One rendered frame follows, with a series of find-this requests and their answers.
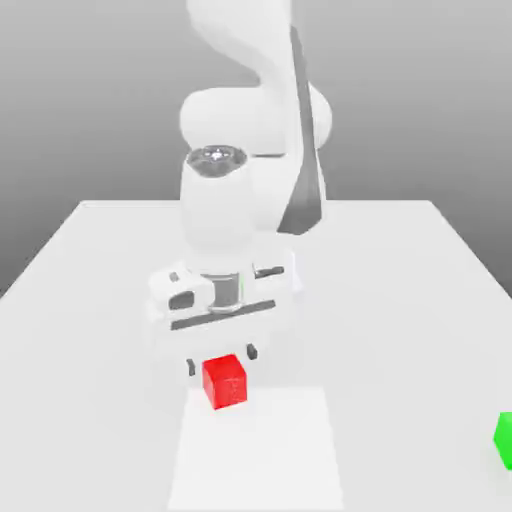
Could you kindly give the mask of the small green cube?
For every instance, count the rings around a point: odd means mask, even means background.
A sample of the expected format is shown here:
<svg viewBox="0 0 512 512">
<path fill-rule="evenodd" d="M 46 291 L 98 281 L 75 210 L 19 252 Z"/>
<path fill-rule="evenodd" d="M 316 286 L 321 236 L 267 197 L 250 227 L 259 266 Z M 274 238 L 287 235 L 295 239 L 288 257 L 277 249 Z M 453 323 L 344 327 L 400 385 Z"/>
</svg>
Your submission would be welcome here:
<svg viewBox="0 0 512 512">
<path fill-rule="evenodd" d="M 493 441 L 504 467 L 512 471 L 512 412 L 501 412 Z"/>
</svg>

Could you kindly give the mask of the small red cube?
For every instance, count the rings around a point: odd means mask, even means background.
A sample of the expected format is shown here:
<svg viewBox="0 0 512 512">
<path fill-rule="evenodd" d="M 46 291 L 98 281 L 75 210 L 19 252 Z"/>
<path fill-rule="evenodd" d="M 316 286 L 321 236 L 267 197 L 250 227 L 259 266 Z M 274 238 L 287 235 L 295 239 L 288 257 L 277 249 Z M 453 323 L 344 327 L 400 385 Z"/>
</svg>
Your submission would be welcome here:
<svg viewBox="0 0 512 512">
<path fill-rule="evenodd" d="M 235 354 L 204 361 L 202 382 L 214 410 L 247 400 L 247 374 Z"/>
</svg>

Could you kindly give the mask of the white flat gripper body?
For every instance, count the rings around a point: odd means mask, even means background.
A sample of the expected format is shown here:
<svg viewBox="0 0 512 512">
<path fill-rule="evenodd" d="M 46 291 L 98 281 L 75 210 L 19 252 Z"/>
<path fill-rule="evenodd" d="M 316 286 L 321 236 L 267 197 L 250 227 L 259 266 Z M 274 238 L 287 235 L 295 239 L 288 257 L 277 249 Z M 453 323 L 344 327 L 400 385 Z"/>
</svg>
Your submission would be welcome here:
<svg viewBox="0 0 512 512">
<path fill-rule="evenodd" d="M 195 362 L 245 353 L 250 342 L 264 343 L 286 333 L 295 323 L 298 293 L 278 293 L 228 313 L 193 309 L 171 312 L 168 305 L 148 300 L 148 344 L 159 358 Z"/>
</svg>

